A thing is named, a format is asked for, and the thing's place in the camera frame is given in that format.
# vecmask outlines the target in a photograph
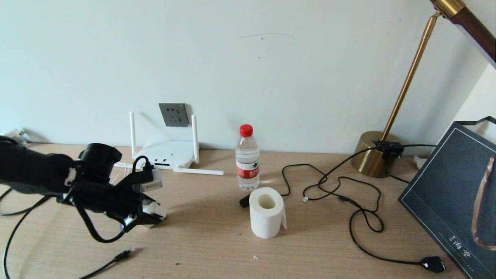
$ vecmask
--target water bottle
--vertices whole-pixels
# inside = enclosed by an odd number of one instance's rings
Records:
[[[260,150],[253,137],[253,127],[251,125],[241,125],[240,135],[241,137],[236,146],[238,185],[243,191],[253,191],[260,183],[258,175]]]

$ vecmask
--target toilet paper roll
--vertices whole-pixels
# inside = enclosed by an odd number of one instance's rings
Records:
[[[281,225],[286,229],[286,212],[281,195],[270,187],[258,188],[249,197],[251,230],[261,238],[272,238]]]

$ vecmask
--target wooden desk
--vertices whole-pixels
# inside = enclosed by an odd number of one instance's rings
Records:
[[[39,144],[32,149],[43,153],[64,153],[73,158],[83,145]],[[123,161],[131,162],[128,147],[118,147]],[[346,155],[278,153],[261,154],[260,187],[283,193],[283,166],[311,163],[321,170]],[[163,171],[164,188],[149,192],[167,208],[167,220],[146,229],[136,227],[111,244],[93,240],[75,208],[51,199],[35,209],[18,229],[10,248],[8,268],[12,278],[78,278],[99,268],[121,251],[137,248],[134,256],[110,267],[99,278],[463,278],[446,254],[397,202],[406,184],[392,178],[375,179],[355,171],[350,163],[335,173],[366,180],[382,191],[379,215],[386,229],[374,233],[362,216],[354,221],[354,231],[362,246],[377,255],[419,261],[439,255],[447,270],[434,274],[419,266],[376,260],[352,242],[348,221],[352,205],[335,197],[302,202],[302,190],[320,176],[307,167],[287,170],[292,193],[284,197],[288,230],[272,239],[256,237],[249,222],[249,208],[243,209],[236,181],[234,152],[202,150],[196,168],[224,170],[224,176]],[[114,168],[111,178],[122,172]],[[410,159],[401,159],[392,170],[410,179],[415,174]],[[328,189],[335,185],[329,179]],[[0,191],[7,187],[1,185]],[[373,208],[376,193],[370,187],[346,181],[338,193]],[[310,195],[320,195],[310,191]],[[25,208],[38,195],[11,193],[1,202],[2,212]],[[118,224],[102,214],[91,213],[104,237],[116,235]],[[2,249],[20,216],[1,217]]]

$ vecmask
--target gold lamp pole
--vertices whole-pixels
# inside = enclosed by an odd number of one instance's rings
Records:
[[[363,133],[357,144],[355,152],[376,147],[376,142],[378,141],[399,142],[399,139],[393,135],[390,135],[389,131],[391,130],[391,126],[393,125],[394,119],[398,114],[401,103],[403,102],[408,88],[410,87],[415,71],[417,70],[420,59],[422,58],[422,54],[426,49],[427,42],[431,37],[436,20],[440,15],[448,18],[452,23],[458,24],[464,28],[481,46],[485,52],[483,54],[487,56],[490,63],[493,64],[496,61],[496,39],[471,13],[464,2],[461,0],[431,0],[431,2],[434,4],[436,12],[427,22],[420,40],[420,45],[417,49],[417,53],[413,58],[412,65],[410,66],[410,70],[408,71],[405,82],[401,88],[400,94],[396,104],[394,105],[393,111],[391,112],[391,116],[389,116],[389,120],[387,121],[384,131],[369,131]],[[386,171],[391,163],[393,163],[394,159],[395,158],[392,156],[384,156],[384,152],[378,149],[371,149],[355,156],[352,159],[352,165],[356,168],[356,170],[365,175],[372,177],[385,177]]]

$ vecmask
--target wall socket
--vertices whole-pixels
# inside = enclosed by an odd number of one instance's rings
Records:
[[[166,126],[188,126],[189,120],[187,118],[186,106],[184,104],[159,103],[158,106],[160,107]]]

